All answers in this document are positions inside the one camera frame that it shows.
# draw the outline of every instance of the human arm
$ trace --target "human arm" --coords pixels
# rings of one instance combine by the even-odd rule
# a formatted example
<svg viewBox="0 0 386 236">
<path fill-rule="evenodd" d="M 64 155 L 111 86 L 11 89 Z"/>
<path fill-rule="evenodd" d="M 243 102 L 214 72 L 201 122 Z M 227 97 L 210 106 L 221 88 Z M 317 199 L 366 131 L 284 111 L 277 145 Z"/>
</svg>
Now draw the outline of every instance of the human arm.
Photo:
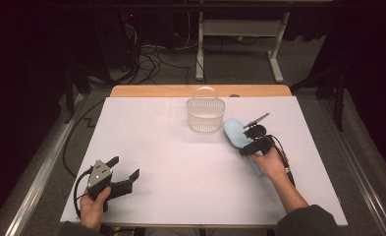
<svg viewBox="0 0 386 236">
<path fill-rule="evenodd" d="M 308 203 L 285 172 L 284 164 L 276 148 L 272 147 L 265 155 L 253 154 L 251 158 L 271 180 L 286 213 L 297 208 L 308 207 Z"/>
<path fill-rule="evenodd" d="M 320 206 L 310 206 L 291 183 L 275 147 L 265 155 L 253 154 L 251 158 L 271 180 L 287 213 L 278 222 L 277 236 L 340 235 L 333 215 Z"/>
<path fill-rule="evenodd" d="M 97 196 L 97 199 L 94 200 L 87 194 L 87 191 L 85 191 L 84 196 L 82 196 L 82 199 L 80 200 L 81 224 L 73 224 L 67 221 L 62 225 L 58 235 L 113 235 L 113 229 L 111 227 L 101 225 L 101 218 L 103 216 L 103 204 L 109 197 L 110 192 L 110 187 L 107 187 Z"/>
</svg>

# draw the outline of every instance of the clear plastic basket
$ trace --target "clear plastic basket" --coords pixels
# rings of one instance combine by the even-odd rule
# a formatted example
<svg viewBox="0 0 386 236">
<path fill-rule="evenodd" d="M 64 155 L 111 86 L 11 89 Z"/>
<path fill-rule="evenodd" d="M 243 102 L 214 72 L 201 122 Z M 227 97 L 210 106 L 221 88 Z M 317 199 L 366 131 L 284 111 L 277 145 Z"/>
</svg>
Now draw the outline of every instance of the clear plastic basket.
<svg viewBox="0 0 386 236">
<path fill-rule="evenodd" d="M 196 97 L 200 90 L 213 91 L 213 97 Z M 225 110 L 224 100 L 218 97 L 218 92 L 211 87 L 200 87 L 193 92 L 193 97 L 187 101 L 189 126 L 197 132 L 214 132 L 223 124 Z"/>
</svg>

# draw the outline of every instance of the light blue sponge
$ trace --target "light blue sponge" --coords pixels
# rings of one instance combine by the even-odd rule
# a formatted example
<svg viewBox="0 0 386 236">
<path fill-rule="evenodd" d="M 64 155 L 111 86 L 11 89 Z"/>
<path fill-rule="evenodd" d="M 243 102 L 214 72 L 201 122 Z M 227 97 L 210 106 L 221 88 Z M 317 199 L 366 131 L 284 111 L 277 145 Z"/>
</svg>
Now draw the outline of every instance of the light blue sponge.
<svg viewBox="0 0 386 236">
<path fill-rule="evenodd" d="M 223 125 L 224 133 L 230 141 L 230 144 L 235 148 L 243 148 L 246 145 L 251 143 L 251 139 L 247 138 L 244 134 L 244 125 L 241 121 L 237 119 L 229 119 L 224 122 Z M 260 170 L 259 166 L 251 159 L 250 156 L 247 156 L 250 160 L 251 165 L 253 166 L 254 171 L 257 176 L 263 176 L 263 172 Z"/>
</svg>

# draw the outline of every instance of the white paper sheet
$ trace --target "white paper sheet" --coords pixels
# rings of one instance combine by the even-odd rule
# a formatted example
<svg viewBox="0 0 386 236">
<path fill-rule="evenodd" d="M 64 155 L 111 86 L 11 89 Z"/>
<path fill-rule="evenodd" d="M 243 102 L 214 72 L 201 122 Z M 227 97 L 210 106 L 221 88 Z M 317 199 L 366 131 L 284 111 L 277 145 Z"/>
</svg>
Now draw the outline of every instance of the white paper sheet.
<svg viewBox="0 0 386 236">
<path fill-rule="evenodd" d="M 295 97 L 226 97 L 224 120 L 259 124 L 279 139 L 297 189 L 311 205 L 347 225 L 330 179 Z M 79 175 L 96 159 L 120 156 L 112 181 L 138 168 L 134 191 L 109 202 L 105 223 L 122 225 L 276 225 L 284 209 L 266 177 L 232 148 L 220 129 L 194 132 L 187 123 L 187 98 L 107 98 Z M 86 178 L 79 187 L 79 195 Z M 61 221 L 76 222 L 71 194 Z"/>
</svg>

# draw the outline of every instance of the human hand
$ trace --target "human hand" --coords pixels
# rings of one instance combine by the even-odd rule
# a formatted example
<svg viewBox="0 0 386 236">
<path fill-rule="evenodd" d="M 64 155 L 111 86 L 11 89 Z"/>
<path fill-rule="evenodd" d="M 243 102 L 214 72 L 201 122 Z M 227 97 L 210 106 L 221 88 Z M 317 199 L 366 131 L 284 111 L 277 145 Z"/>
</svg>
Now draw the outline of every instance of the human hand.
<svg viewBox="0 0 386 236">
<path fill-rule="evenodd" d="M 284 163 L 277 149 L 272 147 L 265 155 L 253 154 L 251 158 L 257 163 L 263 173 L 270 179 L 286 176 Z"/>
<path fill-rule="evenodd" d="M 109 197 L 111 192 L 110 187 L 106 187 L 94 200 L 88 191 L 85 190 L 85 195 L 80 200 L 81 204 L 81 219 L 82 226 L 98 232 L 100 230 L 101 218 L 103 216 L 103 204 Z"/>
</svg>

